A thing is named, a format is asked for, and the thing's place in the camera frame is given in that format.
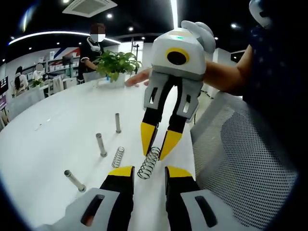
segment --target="spring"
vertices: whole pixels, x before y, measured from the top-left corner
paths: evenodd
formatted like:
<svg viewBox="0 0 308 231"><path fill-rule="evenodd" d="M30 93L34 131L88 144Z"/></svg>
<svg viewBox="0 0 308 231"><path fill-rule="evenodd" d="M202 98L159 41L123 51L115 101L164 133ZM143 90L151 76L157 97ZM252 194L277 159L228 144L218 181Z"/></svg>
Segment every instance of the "spring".
<svg viewBox="0 0 308 231"><path fill-rule="evenodd" d="M117 151L115 153L114 160L112 161L111 166L112 167L120 167L120 163L124 154L124 148L123 147L118 147Z"/></svg>
<svg viewBox="0 0 308 231"><path fill-rule="evenodd" d="M155 164L159 158L159 155L160 149L157 147L152 147L149 153L146 155L146 158L137 173L138 177L144 180L150 178L154 170Z"/></svg>

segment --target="person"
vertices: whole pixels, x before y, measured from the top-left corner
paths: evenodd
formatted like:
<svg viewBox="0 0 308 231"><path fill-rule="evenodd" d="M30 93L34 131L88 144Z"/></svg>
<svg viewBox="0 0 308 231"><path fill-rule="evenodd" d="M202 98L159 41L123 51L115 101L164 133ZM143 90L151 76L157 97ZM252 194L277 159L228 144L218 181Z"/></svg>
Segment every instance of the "person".
<svg viewBox="0 0 308 231"><path fill-rule="evenodd" d="M84 73L91 73L96 71L97 65L93 63L98 56L104 53L103 47L99 42L104 39L105 25L96 23L91 26L90 37L87 37L85 42L80 47L80 61L78 70L78 81L83 82Z"/></svg>
<svg viewBox="0 0 308 231"><path fill-rule="evenodd" d="M29 85L26 76L21 74L22 71L23 71L22 66L18 67L16 70L15 81L14 81L15 96L22 94Z"/></svg>
<svg viewBox="0 0 308 231"><path fill-rule="evenodd" d="M269 226L273 230L290 225L290 217L301 213L298 209L303 206L303 182L307 178L303 161L306 141L301 135L306 85L301 75L301 51L296 47L301 37L299 9L298 2L251 0L249 10L259 25L250 31L249 45L240 61L235 67L206 61L203 76L204 83L243 96L272 128L300 173L284 209ZM126 85L146 81L150 73L151 69L146 69L128 79Z"/></svg>
<svg viewBox="0 0 308 231"><path fill-rule="evenodd" d="M33 79L34 80L39 80L41 78L43 78L43 65L42 64L38 64L36 70L33 72Z"/></svg>

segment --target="yellow camera ring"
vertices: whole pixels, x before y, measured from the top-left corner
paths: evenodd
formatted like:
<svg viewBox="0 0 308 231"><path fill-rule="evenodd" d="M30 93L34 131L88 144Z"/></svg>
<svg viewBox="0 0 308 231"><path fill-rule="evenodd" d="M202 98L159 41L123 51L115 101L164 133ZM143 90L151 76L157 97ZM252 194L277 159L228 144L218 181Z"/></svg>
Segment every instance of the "yellow camera ring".
<svg viewBox="0 0 308 231"><path fill-rule="evenodd" d="M174 65L183 65L188 63L189 55L181 48L170 48L166 52L166 57L169 62Z"/></svg>

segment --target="metal peg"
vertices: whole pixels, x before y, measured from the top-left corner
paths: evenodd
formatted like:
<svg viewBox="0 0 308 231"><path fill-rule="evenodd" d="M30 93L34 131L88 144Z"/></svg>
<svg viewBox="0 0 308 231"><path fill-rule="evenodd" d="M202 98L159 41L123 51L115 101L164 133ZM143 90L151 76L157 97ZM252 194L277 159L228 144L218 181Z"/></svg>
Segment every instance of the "metal peg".
<svg viewBox="0 0 308 231"><path fill-rule="evenodd" d="M98 143L98 146L101 150L101 157L106 157L107 156L107 152L104 148L104 144L103 144L103 140L102 140L102 134L100 133L97 133L96 134L96 139L97 139L97 143Z"/></svg>
<svg viewBox="0 0 308 231"><path fill-rule="evenodd" d="M121 133L121 127L120 127L120 114L116 113L115 114L115 124L116 124L116 132Z"/></svg>
<svg viewBox="0 0 308 231"><path fill-rule="evenodd" d="M80 181L76 179L76 177L71 173L70 170L65 170L64 175L69 178L69 180L78 188L80 192L83 193L87 190L87 187L84 184L80 183Z"/></svg>

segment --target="led strip light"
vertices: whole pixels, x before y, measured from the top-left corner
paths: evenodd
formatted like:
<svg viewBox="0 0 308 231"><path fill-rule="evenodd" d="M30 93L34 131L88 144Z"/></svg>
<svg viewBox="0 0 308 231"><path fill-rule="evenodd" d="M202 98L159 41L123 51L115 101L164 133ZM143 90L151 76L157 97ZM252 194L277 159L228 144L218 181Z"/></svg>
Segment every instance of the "led strip light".
<svg viewBox="0 0 308 231"><path fill-rule="evenodd" d="M172 9L172 19L173 19L173 28L178 28L178 3L177 0L170 0L171 9Z"/></svg>
<svg viewBox="0 0 308 231"><path fill-rule="evenodd" d="M9 42L9 45L11 45L15 42L18 42L20 40L29 38L29 37L38 36L38 35L51 35L51 34L82 35L82 36L87 36L87 37L90 36L90 34L87 34L87 33L73 32L73 31L46 31L46 32L34 33L34 34L25 35L25 36L16 38L16 39L12 40L11 42ZM109 42L114 42L114 43L117 43L117 44L121 44L121 42L110 39L110 38L105 38L104 40L109 41Z"/></svg>

